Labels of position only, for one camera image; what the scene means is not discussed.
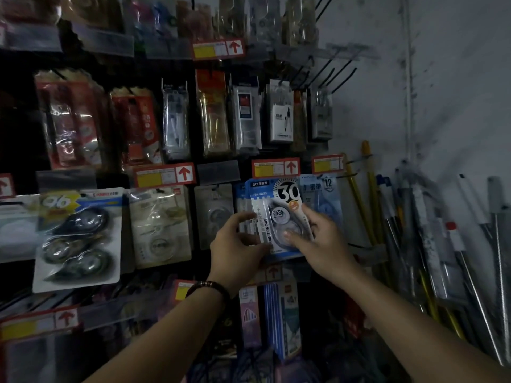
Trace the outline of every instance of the left hand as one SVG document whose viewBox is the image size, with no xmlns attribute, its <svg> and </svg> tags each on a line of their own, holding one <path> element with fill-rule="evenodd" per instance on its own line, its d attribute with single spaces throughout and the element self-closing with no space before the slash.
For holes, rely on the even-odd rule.
<svg viewBox="0 0 511 383">
<path fill-rule="evenodd" d="M 239 224 L 256 217 L 254 212 L 232 215 L 211 243 L 211 270 L 208 281 L 221 284 L 231 298 L 255 276 L 259 262 L 270 251 L 259 236 L 237 232 Z"/>
</svg>

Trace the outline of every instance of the white wall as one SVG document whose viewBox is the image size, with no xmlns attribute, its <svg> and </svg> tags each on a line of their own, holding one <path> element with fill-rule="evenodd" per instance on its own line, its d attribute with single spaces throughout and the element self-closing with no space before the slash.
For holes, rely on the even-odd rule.
<svg viewBox="0 0 511 383">
<path fill-rule="evenodd" d="M 402 64 L 405 39 L 399 10 L 399 0 L 332 0 L 318 22 L 319 47 L 326 43 L 355 42 L 374 46 L 380 54 L 380 60 L 353 62 L 329 86 L 337 86 L 354 67 L 358 68 L 333 96 L 334 139 L 329 141 L 329 152 L 344 152 L 350 159 L 358 158 L 362 141 L 368 140 L 378 172 L 386 174 L 393 173 L 406 156 Z M 332 67 L 336 68 L 336 73 L 344 63 L 332 62 L 323 71 L 323 78 Z M 317 69 L 323 64 L 320 61 Z M 363 168 L 363 165 L 355 165 L 354 169 L 357 167 Z M 359 174 L 357 181 L 368 209 L 365 172 Z M 348 240 L 368 244 L 347 180 L 340 180 L 340 184 Z"/>
<path fill-rule="evenodd" d="M 493 296 L 489 246 L 456 185 L 465 174 L 487 204 L 501 176 L 511 201 L 511 0 L 410 0 L 418 161 L 438 182 Z"/>
</svg>

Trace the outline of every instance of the hand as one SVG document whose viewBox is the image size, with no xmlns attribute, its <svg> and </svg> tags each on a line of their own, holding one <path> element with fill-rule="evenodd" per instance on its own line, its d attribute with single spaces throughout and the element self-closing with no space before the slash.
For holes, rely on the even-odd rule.
<svg viewBox="0 0 511 383">
<path fill-rule="evenodd" d="M 290 230 L 285 231 L 284 236 L 301 251 L 316 273 L 342 287 L 339 283 L 360 266 L 348 251 L 337 225 L 328 216 L 311 210 L 305 204 L 302 204 L 302 211 L 309 218 L 315 240 L 303 239 Z"/>
<path fill-rule="evenodd" d="M 235 213 L 217 232 L 210 245 L 211 270 L 208 281 L 221 284 L 229 291 L 231 298 L 250 282 L 261 258 L 270 252 L 270 245 L 262 244 L 259 236 L 236 232 L 241 222 L 255 217 L 254 212 Z"/>
</svg>

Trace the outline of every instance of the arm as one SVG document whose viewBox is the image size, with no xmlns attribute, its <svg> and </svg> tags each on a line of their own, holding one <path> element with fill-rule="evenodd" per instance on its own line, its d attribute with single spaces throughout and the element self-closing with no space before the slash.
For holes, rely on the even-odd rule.
<svg viewBox="0 0 511 383">
<path fill-rule="evenodd" d="M 211 243 L 208 280 L 220 283 L 232 298 L 252 279 L 269 251 L 259 237 L 236 232 L 240 222 L 254 216 L 251 212 L 231 216 Z M 85 383 L 179 383 L 223 309 L 219 291 L 197 289 Z"/>
<path fill-rule="evenodd" d="M 334 222 L 303 205 L 315 241 L 294 233 L 287 239 L 316 272 L 359 304 L 413 380 L 504 382 L 509 371 L 369 276 L 348 251 Z"/>
</svg>

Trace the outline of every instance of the right hand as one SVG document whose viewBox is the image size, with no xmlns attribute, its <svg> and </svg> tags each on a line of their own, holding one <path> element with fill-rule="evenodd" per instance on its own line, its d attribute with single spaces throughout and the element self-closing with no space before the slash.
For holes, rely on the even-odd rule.
<svg viewBox="0 0 511 383">
<path fill-rule="evenodd" d="M 360 268 L 342 233 L 328 216 L 311 210 L 305 204 L 302 204 L 302 211 L 309 219 L 315 240 L 303 239 L 289 230 L 284 236 L 302 252 L 316 273 L 334 284 L 342 283 L 348 274 Z"/>
</svg>

